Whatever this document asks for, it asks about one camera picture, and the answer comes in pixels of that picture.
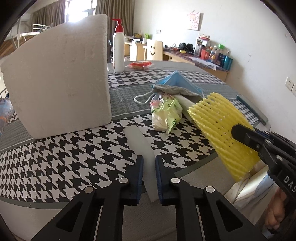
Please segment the right hand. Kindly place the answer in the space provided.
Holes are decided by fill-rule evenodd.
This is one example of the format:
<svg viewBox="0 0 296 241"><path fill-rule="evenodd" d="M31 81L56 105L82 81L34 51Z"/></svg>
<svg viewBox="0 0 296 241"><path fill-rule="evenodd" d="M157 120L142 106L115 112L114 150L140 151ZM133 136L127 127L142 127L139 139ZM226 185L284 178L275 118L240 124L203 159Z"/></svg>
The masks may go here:
<svg viewBox="0 0 296 241"><path fill-rule="evenodd" d="M272 197L266 209L264 224L267 229L277 230L285 217L285 202L287 195L280 188Z"/></svg>

